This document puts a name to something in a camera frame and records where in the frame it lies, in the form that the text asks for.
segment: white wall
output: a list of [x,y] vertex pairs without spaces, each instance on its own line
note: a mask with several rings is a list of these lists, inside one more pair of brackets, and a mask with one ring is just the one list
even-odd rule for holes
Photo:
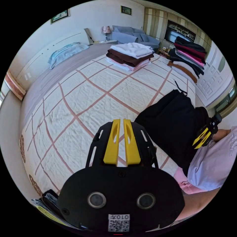
[[222,119],[221,123],[218,125],[218,128],[231,129],[232,126],[237,126],[237,108]]
[[0,107],[0,147],[6,167],[18,189],[30,201],[39,195],[27,177],[19,146],[19,119],[21,101],[11,92]]
[[[132,15],[121,13],[121,5],[132,9]],[[70,8],[70,17],[50,24],[48,20],[23,44],[10,65],[17,77],[27,62],[50,42],[75,29],[89,28],[94,41],[104,40],[102,26],[121,25],[141,29],[145,8],[131,0],[95,0]]]

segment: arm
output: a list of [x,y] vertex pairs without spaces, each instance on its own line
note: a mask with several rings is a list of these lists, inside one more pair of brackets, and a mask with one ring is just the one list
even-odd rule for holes
[[213,135],[212,139],[215,142],[220,141],[222,138],[227,136],[231,132],[231,129],[225,130],[225,129],[219,129],[216,134]]
[[185,207],[177,217],[176,221],[200,212],[209,204],[219,190],[220,188],[217,188],[212,191],[184,195]]

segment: red folded cloth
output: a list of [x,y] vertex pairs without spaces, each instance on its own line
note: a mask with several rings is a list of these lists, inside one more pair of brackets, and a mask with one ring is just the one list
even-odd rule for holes
[[205,56],[206,54],[203,53],[203,52],[198,52],[197,50],[195,49],[191,49],[191,48],[188,48],[186,46],[182,46],[182,45],[179,45],[177,43],[174,43],[175,47],[177,49],[181,49],[182,51],[184,51],[185,53],[189,53],[190,56],[194,56],[194,57],[197,57],[201,60],[202,63],[205,63]]

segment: framed painting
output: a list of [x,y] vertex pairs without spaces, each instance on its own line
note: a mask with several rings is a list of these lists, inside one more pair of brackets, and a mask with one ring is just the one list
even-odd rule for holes
[[64,18],[66,18],[66,17],[69,17],[69,16],[70,16],[70,14],[69,14],[69,9],[67,9],[67,10],[65,10],[65,11],[63,11],[63,12],[57,14],[57,15],[54,16],[53,18],[51,18],[51,19],[50,19],[50,24],[53,24],[53,23],[55,23],[55,22],[57,22],[57,21],[59,21],[59,20],[62,20],[62,19],[64,19]]
[[121,6],[121,13],[132,15],[132,9],[129,7]]

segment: white door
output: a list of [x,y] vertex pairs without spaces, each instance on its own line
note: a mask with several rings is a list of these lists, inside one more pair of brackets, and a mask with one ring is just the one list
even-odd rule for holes
[[204,65],[204,75],[199,75],[196,94],[205,107],[214,102],[229,86],[233,73],[223,54],[212,42]]

